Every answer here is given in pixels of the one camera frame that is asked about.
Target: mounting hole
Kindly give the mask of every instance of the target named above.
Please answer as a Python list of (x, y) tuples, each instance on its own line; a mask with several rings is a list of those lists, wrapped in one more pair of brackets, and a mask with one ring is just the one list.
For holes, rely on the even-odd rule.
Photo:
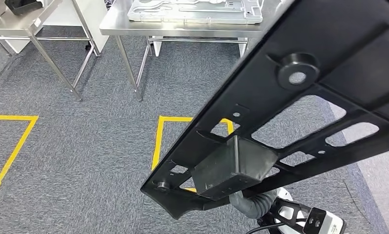
[(295, 72), (289, 76), (289, 83), (293, 85), (302, 84), (307, 79), (307, 75), (303, 72)]

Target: flexible hose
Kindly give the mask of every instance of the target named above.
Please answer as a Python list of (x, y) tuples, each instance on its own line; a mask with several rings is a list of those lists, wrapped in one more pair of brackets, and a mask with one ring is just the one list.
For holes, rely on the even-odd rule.
[(272, 206), (278, 195), (278, 189), (259, 194), (250, 198), (244, 198), (242, 191), (229, 196), (230, 203), (238, 211), (248, 218), (260, 218), (264, 216)]

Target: rectangular cutout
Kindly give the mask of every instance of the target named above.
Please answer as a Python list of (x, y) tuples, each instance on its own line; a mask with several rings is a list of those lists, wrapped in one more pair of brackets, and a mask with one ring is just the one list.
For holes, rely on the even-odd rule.
[(184, 183), (182, 183), (179, 186), (181, 189), (189, 190), (192, 192), (196, 192), (196, 189), (194, 188), (194, 181), (193, 177), (190, 177), (188, 180), (186, 180)]
[(279, 172), (280, 172), (280, 170), (278, 168), (272, 167), (270, 169), (270, 171), (266, 174), (265, 177), (268, 178), (269, 176), (274, 176), (274, 175), (278, 174)]
[(173, 169), (170, 170), (171, 173), (179, 173), (179, 174), (184, 174), (187, 171), (186, 167), (176, 165), (173, 167)]
[[(322, 115), (313, 115), (308, 111), (322, 110), (325, 106), (328, 108), (333, 106), (334, 109), (339, 110), (334, 120), (328, 121)], [(269, 147), (282, 149), (319, 129), (327, 127), (344, 117), (345, 114), (344, 109), (319, 96), (304, 96), (260, 127), (252, 134), (252, 138)]]
[[(163, 131), (164, 131), (164, 124), (166, 122), (186, 122), (189, 123), (192, 121), (192, 117), (169, 117), (169, 116), (159, 116), (158, 119), (158, 127), (156, 132), (156, 139), (155, 139), (155, 149), (153, 154), (153, 159), (151, 163), (151, 170), (154, 170), (154, 168), (157, 166), (157, 164), (160, 162), (160, 154), (162, 151), (166, 153), (167, 149), (162, 150), (162, 139), (163, 139)], [(233, 128), (233, 122), (224, 118), (221, 120), (220, 123), (227, 124), (227, 134), (231, 134), (234, 131)]]
[(227, 130), (227, 124), (223, 120), (216, 124), (210, 132), (221, 137), (228, 137), (230, 135)]
[(304, 152), (298, 151), (298, 152), (294, 152), (293, 154), (283, 158), (281, 160), (281, 163), (284, 163), (286, 165), (294, 167), (296, 165), (299, 165), (299, 164), (306, 162), (308, 160), (311, 160), (313, 158), (315, 158), (315, 157), (312, 155), (307, 155)]
[(380, 129), (372, 123), (356, 123), (346, 129), (334, 133), (325, 139), (325, 142), (334, 147), (343, 147), (377, 133)]

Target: yellow floor tape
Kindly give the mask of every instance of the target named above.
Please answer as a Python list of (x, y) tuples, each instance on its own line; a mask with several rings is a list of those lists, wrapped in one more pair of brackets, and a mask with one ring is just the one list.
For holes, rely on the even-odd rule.
[(7, 171), (9, 170), (10, 166), (12, 165), (13, 161), (15, 160), (16, 156), (19, 153), (19, 150), (22, 148), (24, 142), (26, 141), (27, 136), (29, 135), (30, 131), (32, 130), (33, 126), (36, 123), (36, 120), (38, 120), (38, 116), (0, 116), (0, 120), (13, 120), (13, 121), (29, 121), (29, 125), (27, 126), (26, 130), (24, 131), (22, 137), (20, 138), (19, 142), (17, 143), (15, 149), (13, 150), (12, 154), (6, 161), (5, 165), (3, 166), (1, 172), (0, 172), (0, 184), (3, 180), (4, 176), (6, 175)]
[[(165, 122), (191, 122), (192, 117), (169, 117), (169, 116), (160, 116), (158, 119), (158, 127), (157, 127), (157, 133), (156, 133), (156, 142), (155, 142), (155, 149), (153, 154), (153, 160), (151, 163), (151, 170), (154, 170), (154, 168), (158, 165), (160, 161), (160, 149), (161, 149), (161, 141), (163, 138), (163, 128)], [(227, 132), (231, 134), (234, 132), (233, 122), (224, 118), (220, 121), (220, 123), (227, 124)], [(185, 188), (186, 190), (196, 192), (195, 188)]]

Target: metal table leg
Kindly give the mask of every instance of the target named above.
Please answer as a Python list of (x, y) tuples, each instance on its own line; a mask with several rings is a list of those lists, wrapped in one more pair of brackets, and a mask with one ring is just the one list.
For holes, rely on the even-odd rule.
[(140, 90), (138, 89), (138, 85), (134, 79), (134, 75), (132, 75), (131, 65), (129, 63), (127, 52), (125, 51), (125, 48), (123, 45), (123, 40), (121, 39), (121, 36), (115, 36), (115, 39), (117, 41), (118, 48), (120, 49), (121, 56), (123, 57), (124, 62), (125, 62), (125, 71), (127, 72), (127, 77), (129, 79), (129, 81), (131, 82), (131, 85), (134, 89), (135, 96), (136, 96), (137, 100), (141, 101), (143, 99), (143, 97), (141, 96)]
[(56, 74), (59, 76), (59, 78), (64, 82), (64, 84), (68, 87), (69, 90), (71, 90), (72, 93), (74, 93), (77, 100), (81, 100), (81, 96), (78, 94), (78, 92), (75, 90), (75, 88), (72, 86), (72, 84), (68, 81), (68, 79), (63, 75), (59, 67), (54, 63), (54, 61), (51, 59), (51, 57), (48, 55), (48, 53), (45, 51), (44, 47), (39, 43), (36, 36), (32, 33), (30, 36), (30, 40), (32, 43), (36, 46), (36, 48), (39, 50), (39, 52), (42, 54), (42, 56), (45, 58), (45, 60), (51, 65), (52, 69), (56, 72)]
[(153, 50), (151, 49), (151, 42), (150, 42), (148, 36), (146, 36), (145, 39), (147, 40), (147, 45), (148, 45), (148, 48), (150, 49), (148, 56), (153, 56)]
[(7, 55), (12, 56), (12, 53), (6, 48), (6, 46), (3, 44), (1, 40), (0, 40), (0, 46), (3, 48), (3, 50), (6, 51)]
[(94, 41), (94, 38), (92, 37), (91, 31), (89, 31), (88, 25), (86, 24), (85, 18), (83, 17), (83, 14), (81, 10), (79, 9), (78, 3), (76, 0), (71, 0), (72, 4), (74, 5), (74, 9), (78, 15), (79, 20), (81, 21), (83, 31), (85, 32), (86, 37), (89, 38), (89, 43), (94, 48), (94, 53), (97, 57), (101, 55), (100, 51), (98, 50), (98, 47)]
[(249, 50), (250, 38), (247, 38), (246, 50)]

